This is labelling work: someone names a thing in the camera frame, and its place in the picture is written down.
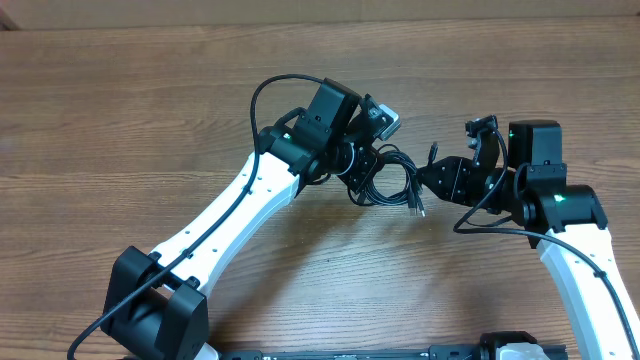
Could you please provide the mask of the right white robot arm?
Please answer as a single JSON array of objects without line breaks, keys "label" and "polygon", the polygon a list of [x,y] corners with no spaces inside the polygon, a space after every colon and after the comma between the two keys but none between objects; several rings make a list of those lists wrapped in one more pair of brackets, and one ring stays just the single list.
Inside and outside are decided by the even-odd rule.
[{"label": "right white robot arm", "polygon": [[465,125],[470,158],[436,157],[418,181],[443,201],[468,207],[459,234],[519,235],[549,271],[585,359],[636,359],[639,317],[621,279],[605,211],[588,185],[570,185],[562,128],[552,120],[494,116]]}]

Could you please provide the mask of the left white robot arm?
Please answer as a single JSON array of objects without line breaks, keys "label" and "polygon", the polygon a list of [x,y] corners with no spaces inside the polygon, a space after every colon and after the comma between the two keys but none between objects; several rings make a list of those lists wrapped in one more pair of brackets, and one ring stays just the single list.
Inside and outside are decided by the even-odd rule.
[{"label": "left white robot arm", "polygon": [[150,253],[127,248],[113,265],[99,328],[139,359],[217,359],[208,300],[241,248],[307,186],[337,175],[357,188],[366,147],[398,115],[325,78],[308,107],[254,130],[254,150],[232,183]]}]

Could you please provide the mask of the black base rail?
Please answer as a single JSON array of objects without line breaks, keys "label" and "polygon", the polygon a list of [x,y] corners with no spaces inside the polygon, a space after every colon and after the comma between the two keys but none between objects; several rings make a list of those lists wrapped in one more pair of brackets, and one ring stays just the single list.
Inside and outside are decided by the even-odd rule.
[{"label": "black base rail", "polygon": [[565,345],[541,345],[525,331],[483,333],[474,344],[440,344],[424,349],[303,352],[228,351],[222,360],[568,360]]}]

